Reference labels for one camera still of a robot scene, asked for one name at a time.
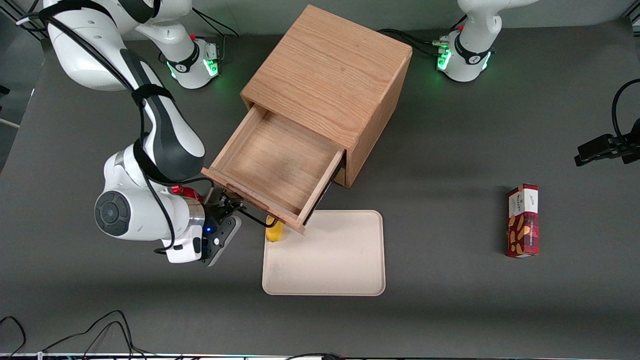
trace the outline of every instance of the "black cable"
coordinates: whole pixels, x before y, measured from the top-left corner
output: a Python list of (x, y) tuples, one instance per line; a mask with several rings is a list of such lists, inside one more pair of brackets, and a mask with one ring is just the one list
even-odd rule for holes
[(466, 19), (467, 19), (467, 14), (465, 14), (463, 17), (461, 17), (460, 20), (458, 20), (458, 22), (454, 26), (451, 26), (449, 28), (449, 31), (453, 31), (456, 28), (456, 26), (460, 25), (460, 23), (463, 22)]
[[(66, 25), (64, 25), (62, 22), (60, 22), (58, 19), (54, 18), (53, 16), (50, 16), (49, 18), (47, 18), (47, 21), (53, 24), (53, 26), (56, 26), (66, 36), (70, 37), (73, 41), (75, 41), (78, 45), (80, 45), (80, 47), (82, 47), (87, 53), (92, 55), (105, 69), (107, 69), (119, 82), (121, 82), (121, 84), (130, 93), (133, 93), (134, 89), (131, 86), (131, 84), (124, 78), (124, 75), (122, 75), (122, 73), (118, 69), (116, 69), (115, 66), (107, 58), (105, 58), (104, 55), (102, 55), (94, 46), (92, 46), (84, 38), (82, 38), (81, 36), (73, 32), (71, 29), (69, 29)], [(142, 104), (139, 104), (138, 108), (140, 109), (140, 144), (143, 144), (144, 132), (145, 132), (144, 107)], [(167, 222), (167, 226), (169, 227), (169, 232), (171, 234), (170, 245), (168, 247), (155, 249), (154, 252), (156, 254), (166, 254), (165, 251), (172, 248), (173, 244), (175, 243), (175, 232), (173, 230), (173, 223), (171, 221), (171, 218), (169, 217), (169, 214), (166, 208), (164, 207), (164, 204), (158, 197), (153, 186), (151, 186), (151, 183), (149, 181), (147, 174), (144, 171), (141, 171), (141, 173), (143, 175), (143, 178), (145, 180), (145, 183), (147, 184), (149, 191), (151, 192), (151, 195), (156, 200), (158, 206), (160, 207), (160, 210), (164, 215), (164, 219)]]
[(405, 37), (405, 38), (409, 38), (418, 44), (431, 45), (430, 41), (423, 40), (421, 38), (415, 37), (409, 33), (406, 33), (404, 31), (400, 31), (397, 29), (380, 29), (378, 30), (378, 33), (393, 33), (393, 34), (401, 35), (402, 37)]
[(300, 354), (300, 355), (288, 357), (286, 360), (293, 360), (299, 357), (307, 357), (307, 356), (322, 356), (323, 360), (342, 360), (342, 357), (340, 355), (332, 354), (330, 352), (309, 352), (307, 354)]
[(93, 327), (95, 327), (101, 320), (105, 319), (107, 316), (109, 316), (109, 315), (111, 315), (113, 313), (118, 313), (118, 314), (120, 314), (120, 316), (122, 316), (122, 320), (124, 320), (124, 324), (125, 324), (125, 327), (127, 329), (127, 334), (129, 335), (129, 343), (131, 344), (131, 348), (134, 349), (135, 351), (139, 352), (141, 355), (144, 355), (144, 353), (149, 353), (148, 351), (142, 350), (142, 349), (140, 349), (140, 348), (138, 348), (138, 347), (133, 345), (133, 340), (131, 338), (131, 329), (129, 328), (129, 322), (127, 321), (127, 318), (124, 316), (124, 313), (122, 312), (122, 310), (112, 310), (112, 311), (106, 313), (105, 315), (102, 315), (102, 317), (100, 317), (98, 320), (94, 321), (93, 324), (91, 324), (91, 326), (89, 326), (89, 328), (87, 330), (85, 330), (84, 332), (78, 332), (77, 334), (66, 336), (66, 337), (54, 342), (53, 344), (45, 347), (44, 349), (41, 350), (41, 352), (46, 352), (50, 348), (52, 348), (52, 347), (54, 347), (54, 346), (56, 346), (56, 345), (58, 345), (60, 343), (63, 343), (65, 341), (69, 340), (69, 339), (75, 338), (76, 336), (82, 336), (82, 335), (85, 335), (85, 334), (89, 333), (93, 329)]
[(255, 216), (253, 216), (253, 215), (249, 214), (249, 213), (248, 213), (248, 212), (246, 212), (243, 208), (237, 207), (237, 208), (236, 208), (236, 210), (237, 210), (239, 213), (244, 214), (246, 217), (250, 218), (251, 220), (253, 220), (253, 221), (257, 222), (258, 224), (260, 224), (260, 225), (262, 225), (262, 226), (266, 227), (267, 229), (271, 229), (272, 227), (276, 226), (276, 223), (278, 222), (278, 220), (277, 220), (277, 219), (274, 219), (270, 224), (267, 224), (267, 223), (263, 222), (262, 220), (258, 219), (257, 217), (255, 217)]
[(9, 357), (7, 357), (5, 360), (9, 360), (11, 359), (11, 357), (13, 355), (15, 355), (16, 352), (20, 351), (20, 349), (22, 349), (22, 347), (24, 346), (24, 344), (27, 343), (27, 334), (26, 332), (24, 332), (24, 328), (22, 327), (22, 324), (18, 321), (18, 319), (14, 318), (13, 316), (5, 316), (4, 318), (2, 318), (2, 320), (0, 320), (0, 325), (2, 325), (3, 322), (5, 322), (6, 320), (12, 320), (13, 322), (15, 322), (16, 325), (18, 325), (18, 327), (20, 328), (20, 332), (22, 333), (22, 343), (20, 344), (20, 346), (15, 349), (11, 355), (9, 355)]
[(195, 12), (202, 20), (204, 20), (204, 22), (206, 22), (210, 27), (213, 28), (213, 30), (215, 30), (218, 34), (220, 34), (221, 37), (226, 37), (225, 34), (222, 33), (222, 31), (218, 30), (218, 28), (216, 28), (216, 26), (214, 26), (213, 24), (211, 24), (200, 12)]
[[(14, 22), (17, 22), (17, 21), (18, 21), (18, 19), (17, 19), (15, 16), (13, 16), (13, 14), (12, 14), (12, 13), (10, 13), (10, 12), (9, 12), (6, 8), (4, 8), (3, 6), (0, 6), (0, 10), (2, 10), (2, 12), (3, 12), (3, 13), (7, 14), (7, 16), (9, 16), (9, 17), (11, 18), (11, 20), (13, 20)], [(23, 28), (23, 29), (25, 29), (26, 31), (28, 31), (28, 32), (29, 32), (29, 34), (31, 34), (31, 36), (32, 36), (32, 37), (36, 38), (36, 40), (38, 40), (38, 41), (40, 41), (40, 40), (41, 40), (39, 37), (37, 37), (37, 36), (34, 34), (35, 30), (33, 30), (33, 31), (32, 31), (31, 29), (26, 28), (26, 27), (24, 27), (23, 25), (20, 25), (20, 27), (21, 27), (21, 28)]]
[(436, 52), (429, 52), (420, 48), (420, 45), (431, 45), (431, 42), (417, 38), (409, 33), (405, 33), (404, 31), (400, 31), (396, 29), (380, 29), (378, 30), (378, 33), (391, 33), (391, 34), (398, 35), (404, 40), (403, 42), (405, 44), (412, 46), (414, 49), (418, 50), (422, 54), (425, 54), (428, 56), (437, 55)]
[(193, 9), (193, 12), (195, 12), (196, 14), (198, 14), (198, 15), (203, 15), (203, 16), (207, 17), (208, 19), (210, 19), (211, 21), (215, 22), (216, 24), (218, 24), (218, 25), (220, 25), (220, 26), (223, 26), (224, 28), (229, 29), (229, 30), (230, 30), (230, 31), (231, 31), (235, 36), (237, 36), (237, 37), (239, 37), (239, 36), (240, 36), (240, 35), (238, 35), (238, 33), (237, 33), (235, 30), (233, 30), (232, 28), (228, 27), (227, 25), (224, 25), (224, 24), (223, 24), (223, 23), (221, 23), (220, 21), (218, 21), (218, 20), (216, 20), (216, 19), (212, 18), (211, 16), (208, 16), (207, 14), (205, 14), (205, 13), (201, 12), (200, 10), (198, 10), (198, 9), (196, 9), (196, 8), (192, 8), (192, 9)]
[(627, 147), (629, 151), (632, 151), (634, 154), (640, 156), (639, 147), (633, 147), (627, 139), (622, 135), (620, 131), (620, 127), (618, 126), (618, 100), (620, 100), (620, 95), (631, 85), (640, 83), (640, 79), (634, 79), (628, 81), (626, 84), (622, 85), (620, 89), (616, 92), (616, 95), (613, 97), (613, 103), (611, 104), (611, 122), (613, 123), (613, 130), (616, 132), (616, 136), (620, 139), (620, 142)]
[(107, 71), (111, 73), (111, 75), (113, 75), (122, 84), (122, 86), (125, 87), (125, 89), (127, 89), (127, 91), (129, 91), (130, 93), (134, 91), (131, 84), (124, 78), (124, 75), (122, 75), (122, 73), (120, 73), (120, 71), (116, 69), (115, 66), (111, 62), (109, 62), (109, 60), (105, 58), (104, 55), (102, 55), (102, 53), (100, 53), (93, 45), (91, 45), (91, 43), (87, 42), (83, 37), (75, 33), (55, 17), (50, 16), (47, 18), (47, 21), (58, 28), (66, 36), (75, 41), (80, 47), (82, 47), (87, 53), (89, 53), (89, 55), (93, 56), (93, 58), (95, 58), (105, 69), (107, 69)]
[(31, 6), (29, 7), (29, 11), (27, 12), (32, 12), (33, 10), (36, 10), (36, 6), (38, 6), (38, 3), (40, 2), (40, 0), (33, 0), (33, 4), (31, 4)]
[[(140, 109), (140, 146), (142, 146), (142, 144), (144, 144), (144, 139), (145, 139), (145, 111), (144, 111), (143, 102), (141, 102), (138, 105), (138, 109)], [(151, 186), (151, 182), (149, 181), (149, 176), (147, 176), (147, 173), (145, 173), (142, 169), (140, 169), (140, 172), (142, 173), (142, 177), (144, 178), (145, 184), (147, 184), (147, 187), (149, 188), (151, 195), (154, 197), (154, 199), (158, 203), (158, 206), (160, 207), (160, 210), (164, 215), (164, 219), (166, 220), (166, 224), (169, 227), (169, 233), (171, 234), (171, 242), (169, 243), (169, 246), (159, 247), (157, 249), (154, 249), (154, 252), (156, 254), (166, 255), (166, 251), (172, 248), (173, 244), (175, 244), (175, 232), (173, 230), (173, 222), (171, 221), (169, 212), (167, 212), (166, 208), (164, 207), (162, 200), (160, 200), (160, 197), (156, 193), (156, 190), (153, 188), (153, 186)]]
[[(19, 18), (19, 20), (24, 19), (24, 18), (26, 18), (26, 17), (29, 17), (28, 15), (33, 15), (33, 13), (31, 13), (31, 12), (29, 12), (29, 13), (27, 13), (27, 14), (24, 14), (24, 10), (22, 10), (22, 9), (20, 9), (20, 8), (17, 8), (16, 6), (14, 6), (14, 5), (13, 5), (13, 3), (11, 3), (11, 1), (5, 1), (4, 3), (5, 3), (5, 4), (7, 4), (7, 5), (9, 5), (9, 7), (11, 7), (11, 9), (13, 9), (13, 10), (15, 11), (15, 13), (17, 13), (17, 14), (18, 14), (18, 16), (20, 17), (20, 18)], [(29, 23), (33, 26), (32, 28), (27, 28), (27, 27), (26, 27), (25, 25), (23, 25), (23, 24), (21, 24), (21, 25), (19, 25), (19, 26), (20, 26), (22, 29), (25, 29), (25, 30), (26, 30), (26, 31), (28, 31), (28, 32), (43, 33), (44, 31), (46, 31), (46, 29), (44, 29), (44, 28), (36, 28), (36, 24), (35, 24), (33, 21), (31, 21), (31, 20), (33, 20), (33, 19), (29, 19)]]
[(98, 339), (100, 338), (100, 336), (102, 336), (102, 333), (105, 331), (109, 331), (109, 329), (111, 328), (111, 326), (113, 324), (118, 324), (118, 326), (120, 327), (120, 330), (122, 331), (122, 336), (124, 336), (124, 341), (127, 343), (127, 348), (129, 349), (129, 359), (131, 358), (131, 354), (132, 354), (132, 349), (131, 349), (131, 344), (129, 343), (129, 340), (127, 339), (127, 335), (124, 332), (124, 327), (122, 326), (122, 323), (120, 323), (118, 320), (114, 320), (110, 323), (108, 323), (107, 325), (105, 325), (102, 330), (100, 330), (100, 332), (98, 333), (98, 336), (95, 337), (95, 339), (93, 339), (93, 341), (91, 342), (91, 345), (89, 345), (88, 348), (86, 348), (86, 350), (84, 351), (84, 354), (82, 354), (82, 358), (86, 359), (86, 353), (89, 352), (89, 350), (91, 349), (91, 347), (93, 346), (93, 344), (95, 344), (96, 341), (98, 341)]
[(195, 179), (190, 179), (190, 180), (185, 180), (185, 181), (176, 181), (174, 183), (163, 183), (162, 181), (156, 181), (156, 182), (158, 184), (160, 184), (160, 185), (173, 186), (173, 185), (187, 185), (187, 184), (191, 184), (191, 183), (197, 183), (199, 181), (208, 181), (208, 182), (210, 182), (212, 188), (216, 186), (216, 183), (212, 179), (209, 179), (208, 177), (196, 177)]

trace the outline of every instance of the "gray table surface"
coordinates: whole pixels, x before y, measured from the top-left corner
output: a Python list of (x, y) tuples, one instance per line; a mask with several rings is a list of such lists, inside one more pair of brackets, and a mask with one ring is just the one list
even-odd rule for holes
[[(246, 113), (239, 91), (278, 39), (229, 39), (220, 78), (199, 90), (172, 81), (150, 42), (129, 45), (159, 71), (210, 163)], [(573, 164), (576, 146), (612, 132), (611, 99), (640, 76), (629, 24), (506, 29), (495, 47), (469, 84), (415, 53), (354, 186), (333, 186), (320, 203), (383, 215), (387, 289), (362, 298), (266, 295), (263, 229), (250, 221), (213, 268), (172, 265), (152, 253), (156, 243), (102, 234), (92, 215), (102, 165), (135, 140), (136, 108), (125, 92), (74, 83), (46, 46), (0, 177), (0, 315), (24, 323), (27, 351), (119, 308), (154, 352), (640, 357), (640, 164)], [(639, 87), (620, 102), (626, 131)], [(541, 254), (510, 259), (505, 192), (521, 183), (540, 186)], [(0, 352), (18, 342), (2, 329)], [(97, 350), (125, 347), (114, 331)]]

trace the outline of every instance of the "red box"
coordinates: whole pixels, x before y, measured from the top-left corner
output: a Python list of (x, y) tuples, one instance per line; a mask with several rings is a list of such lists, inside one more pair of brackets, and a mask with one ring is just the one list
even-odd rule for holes
[(507, 256), (527, 258), (540, 253), (538, 185), (522, 184), (509, 192)]

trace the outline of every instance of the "wood grain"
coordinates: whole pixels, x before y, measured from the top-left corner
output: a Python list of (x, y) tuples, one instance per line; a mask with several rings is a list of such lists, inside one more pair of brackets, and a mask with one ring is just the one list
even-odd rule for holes
[(302, 125), (255, 105), (206, 175), (299, 229), (344, 151)]
[(411, 47), (307, 6), (241, 95), (352, 149)]
[(240, 197), (249, 204), (277, 218), (295, 231), (301, 234), (305, 233), (305, 227), (297, 220), (298, 217), (296, 215), (242, 185), (238, 180), (232, 179), (228, 175), (213, 168), (213, 166), (211, 168), (202, 168), (200, 173), (212, 179), (218, 186), (240, 195)]
[(404, 77), (407, 69), (409, 68), (409, 61), (410, 58), (405, 59), (402, 66), (398, 68), (393, 82), (389, 83), (389, 87), (387, 91), (385, 91), (385, 95), (380, 99), (380, 103), (376, 107), (376, 111), (374, 111), (371, 121), (369, 121), (367, 127), (358, 137), (358, 143), (351, 151), (347, 152), (347, 171), (346, 181), (344, 184), (346, 188), (350, 188), (353, 184), (353, 181), (362, 169), (362, 166), (369, 157), (371, 150), (373, 150), (374, 145), (376, 145), (378, 138), (387, 126), (391, 115), (396, 109), (402, 85), (404, 84)]

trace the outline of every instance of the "beige tray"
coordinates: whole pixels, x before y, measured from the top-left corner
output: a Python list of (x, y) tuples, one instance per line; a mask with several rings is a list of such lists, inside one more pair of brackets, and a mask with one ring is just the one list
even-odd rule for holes
[(382, 216), (374, 210), (318, 210), (305, 236), (284, 227), (280, 241), (265, 238), (262, 289), (270, 295), (382, 294)]

